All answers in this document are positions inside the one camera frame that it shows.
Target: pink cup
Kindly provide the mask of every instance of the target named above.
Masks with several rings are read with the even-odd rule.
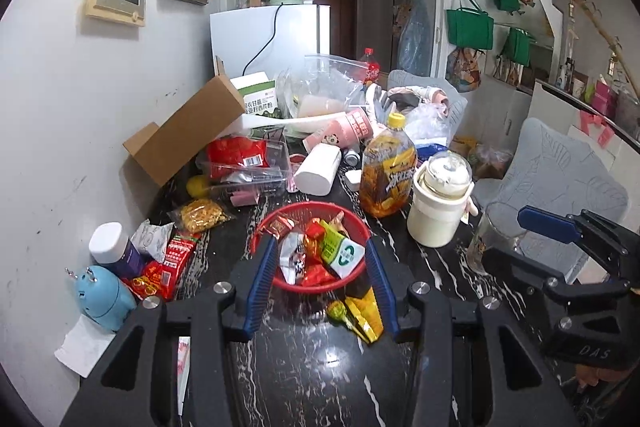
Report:
[[[311,152],[320,142],[346,149],[356,145],[360,140],[373,136],[373,127],[366,113],[358,108],[340,116],[319,131],[302,140],[307,152]]]

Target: refrigerator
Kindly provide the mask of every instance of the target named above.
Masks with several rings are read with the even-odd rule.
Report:
[[[329,6],[291,4],[213,13],[209,16],[213,57],[220,57],[229,78],[236,78],[273,37],[245,74],[264,71],[274,79],[287,68],[300,69],[305,55],[329,54],[329,10]]]

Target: red plastic bowl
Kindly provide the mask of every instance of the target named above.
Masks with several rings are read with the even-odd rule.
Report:
[[[369,230],[369,227],[364,224],[363,220],[353,214],[353,212],[350,212],[346,208],[342,208],[337,204],[324,203],[324,201],[301,201],[300,203],[291,203],[283,206],[282,208],[279,208],[278,210],[274,210],[260,222],[260,225],[258,225],[258,228],[256,229],[249,243],[251,254],[254,254],[255,248],[258,245],[260,232],[273,219],[275,219],[276,216],[289,217],[297,223],[302,223],[302,226],[304,226],[304,224],[308,223],[312,217],[319,217],[320,219],[324,219],[325,221],[330,221],[334,219],[334,217],[337,216],[340,211],[344,212],[344,219],[342,220],[342,224],[344,225],[345,229],[347,229],[347,232],[349,232],[351,240],[364,246],[364,244],[367,242],[367,239],[371,237],[371,232]],[[280,267],[278,267],[276,268],[276,275],[273,277],[273,284],[279,288],[283,288],[286,291],[295,293],[325,293],[332,290],[337,290],[338,288],[342,288],[347,283],[356,279],[356,277],[358,277],[364,271],[364,269],[365,264],[363,259],[344,279],[338,279],[337,281],[322,284],[319,286],[299,286],[287,284],[282,277]]]

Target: chair backrest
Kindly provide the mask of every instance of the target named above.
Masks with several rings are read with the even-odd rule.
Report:
[[[495,201],[514,208],[530,204],[561,216],[587,209],[618,222],[628,196],[588,144],[527,118]],[[588,258],[575,245],[531,232],[521,247],[527,257],[564,273],[567,282],[575,280]]]
[[[462,117],[465,115],[466,98],[457,92],[455,87],[449,84],[444,78],[415,76],[414,74],[401,70],[391,71],[386,84],[387,89],[404,86],[439,87],[443,90],[449,99],[449,123],[451,124],[451,136],[456,133],[460,126],[460,122],[462,122]]]

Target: black cable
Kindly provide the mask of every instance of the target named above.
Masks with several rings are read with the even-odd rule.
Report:
[[[257,54],[255,54],[255,57],[252,58],[251,60],[249,60],[249,62],[247,62],[247,65],[244,67],[244,70],[242,70],[242,76],[244,76],[244,74],[246,73],[246,68],[249,67],[249,65],[251,65],[251,63],[260,56],[260,54],[264,51],[264,49],[271,44],[271,41],[273,41],[274,38],[276,38],[276,21],[278,20],[278,12],[280,11],[280,8],[282,8],[284,6],[284,3],[280,3],[280,6],[278,6],[278,9],[276,10],[276,15],[273,16],[273,35],[271,36],[271,39],[269,39],[269,41],[262,47],[262,49],[257,52]]]

